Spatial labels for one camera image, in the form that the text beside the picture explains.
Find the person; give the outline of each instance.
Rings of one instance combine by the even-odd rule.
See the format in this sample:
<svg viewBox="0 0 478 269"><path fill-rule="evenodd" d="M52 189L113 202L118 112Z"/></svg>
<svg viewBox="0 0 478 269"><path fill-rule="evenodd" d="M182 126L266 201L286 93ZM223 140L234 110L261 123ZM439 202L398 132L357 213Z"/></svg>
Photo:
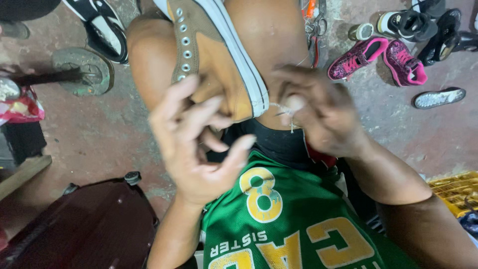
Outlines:
<svg viewBox="0 0 478 269"><path fill-rule="evenodd" d="M147 267L179 267L202 241L204 268L211 269L477 268L478 250L447 207L416 171L367 134L347 89L304 63L296 2L224 5L270 103L289 110L276 116L281 107L271 106L260 117L236 121L224 115L229 92L194 100L212 71L170 85L180 49L174 23L151 15L131 23L133 78L176 184ZM227 130L222 141L212 129ZM315 151L346 160L376 201L386 237L346 203L334 166L312 172L304 136ZM227 156L212 162L204 145Z"/></svg>

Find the green jersey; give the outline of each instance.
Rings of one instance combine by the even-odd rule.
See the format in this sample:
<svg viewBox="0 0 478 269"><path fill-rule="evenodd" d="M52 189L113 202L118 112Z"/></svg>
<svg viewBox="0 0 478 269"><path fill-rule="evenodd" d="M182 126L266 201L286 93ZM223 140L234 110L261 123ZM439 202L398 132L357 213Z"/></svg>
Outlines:
<svg viewBox="0 0 478 269"><path fill-rule="evenodd" d="M365 225L334 185L253 151L234 187L205 207L206 269L416 268Z"/></svg>

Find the brown sneaker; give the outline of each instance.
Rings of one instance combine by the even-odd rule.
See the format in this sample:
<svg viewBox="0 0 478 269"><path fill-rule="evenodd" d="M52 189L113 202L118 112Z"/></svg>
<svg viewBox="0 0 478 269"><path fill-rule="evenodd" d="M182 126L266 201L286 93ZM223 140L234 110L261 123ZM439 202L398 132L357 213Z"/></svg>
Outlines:
<svg viewBox="0 0 478 269"><path fill-rule="evenodd" d="M177 60L172 83L199 74L203 80L192 100L225 95L221 111L234 122L259 117L268 110L266 86L221 0L154 2L174 23Z"/></svg>

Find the black sneaker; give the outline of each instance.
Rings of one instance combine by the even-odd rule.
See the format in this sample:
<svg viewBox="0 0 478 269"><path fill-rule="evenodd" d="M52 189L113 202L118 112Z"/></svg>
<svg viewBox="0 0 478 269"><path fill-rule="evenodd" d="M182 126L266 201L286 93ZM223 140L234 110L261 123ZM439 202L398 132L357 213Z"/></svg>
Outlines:
<svg viewBox="0 0 478 269"><path fill-rule="evenodd" d="M377 30L409 42L419 42L432 38L438 27L429 15L406 10L383 14L377 23Z"/></svg>
<svg viewBox="0 0 478 269"><path fill-rule="evenodd" d="M445 0L412 0L412 8L434 19L440 18L446 12Z"/></svg>
<svg viewBox="0 0 478 269"><path fill-rule="evenodd" d="M106 0L62 0L82 21L88 45L114 63L127 65L125 27Z"/></svg>
<svg viewBox="0 0 478 269"><path fill-rule="evenodd" d="M478 34L460 31L458 32L457 45L452 52L457 51L478 51Z"/></svg>
<svg viewBox="0 0 478 269"><path fill-rule="evenodd" d="M458 44L461 11L450 9L438 20L438 33L428 42L418 55L424 66L444 61Z"/></svg>

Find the orange handle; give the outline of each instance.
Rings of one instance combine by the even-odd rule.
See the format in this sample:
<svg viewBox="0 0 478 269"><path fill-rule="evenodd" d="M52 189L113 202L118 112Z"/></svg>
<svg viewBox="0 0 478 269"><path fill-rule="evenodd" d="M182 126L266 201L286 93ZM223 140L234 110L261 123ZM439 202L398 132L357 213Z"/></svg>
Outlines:
<svg viewBox="0 0 478 269"><path fill-rule="evenodd" d="M314 8L317 4L317 0L310 0L309 7L307 8L307 15L306 18L312 19L314 16Z"/></svg>

